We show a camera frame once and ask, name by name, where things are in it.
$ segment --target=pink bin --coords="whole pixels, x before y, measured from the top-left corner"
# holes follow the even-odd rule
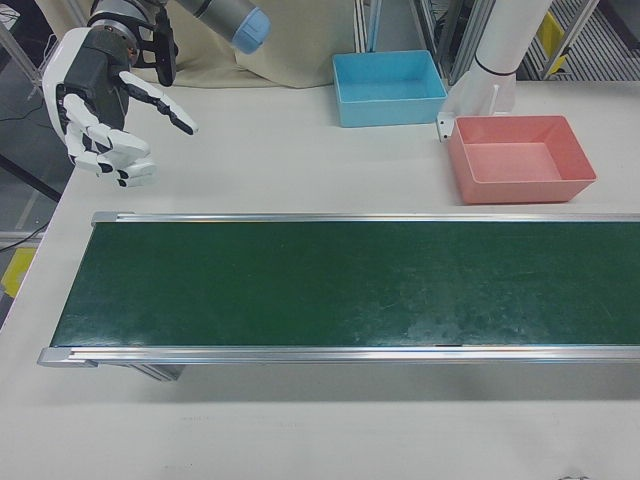
[[[449,156],[465,203],[567,202],[596,180],[562,116],[458,117]]]

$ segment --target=robot finger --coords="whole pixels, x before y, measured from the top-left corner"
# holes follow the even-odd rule
[[[142,175],[141,177],[133,177],[127,179],[118,179],[118,185],[121,187],[140,187],[142,185],[149,185],[155,181],[153,175]]]
[[[69,130],[69,127],[72,125],[76,127],[72,133],[74,137],[78,136],[79,130],[92,141],[102,145],[104,151],[112,150],[118,152],[121,154],[122,159],[130,157],[131,160],[125,162],[125,165],[132,163],[138,158],[144,158],[149,155],[150,149],[147,142],[135,135],[113,129],[104,123],[100,123],[98,118],[89,111],[84,100],[78,95],[67,95],[64,97],[63,104],[66,110],[66,116],[70,122],[67,130]]]
[[[73,123],[67,125],[67,131],[64,136],[65,143],[67,144],[67,152],[71,161],[84,170],[89,170],[94,173],[102,173],[102,168],[98,164],[98,154],[87,150],[82,143],[83,133]]]
[[[193,135],[198,131],[196,122],[168,95],[131,72],[123,71],[118,75],[130,96],[141,102],[155,105],[161,114],[167,115],[171,123],[183,132]]]
[[[125,181],[133,180],[136,177],[153,175],[154,173],[156,173],[156,164],[149,157],[118,170],[120,179]]]

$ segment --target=blue bin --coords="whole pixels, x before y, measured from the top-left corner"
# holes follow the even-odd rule
[[[333,74],[343,127],[433,123],[447,97],[426,50],[334,55]]]

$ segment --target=robotic arm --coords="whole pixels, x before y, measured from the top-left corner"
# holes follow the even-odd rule
[[[194,16],[244,53],[269,33],[269,19],[248,0],[178,0]],[[189,135],[196,123],[158,88],[130,72],[155,68],[158,80],[175,79],[173,32],[166,0],[97,0],[88,28],[69,31],[43,75],[43,91],[54,130],[78,166],[120,186],[144,185],[156,171],[149,145],[122,131],[129,98],[154,105]],[[145,61],[143,52],[154,54]]]

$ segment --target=white table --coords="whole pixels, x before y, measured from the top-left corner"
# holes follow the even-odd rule
[[[135,106],[158,182],[74,172],[0,332],[0,478],[636,478],[632,365],[50,369],[48,345],[95,211],[640,213],[640,84],[521,84],[564,114],[599,180],[564,205],[461,206],[434,125],[341,129],[331,88],[195,90],[191,138]]]

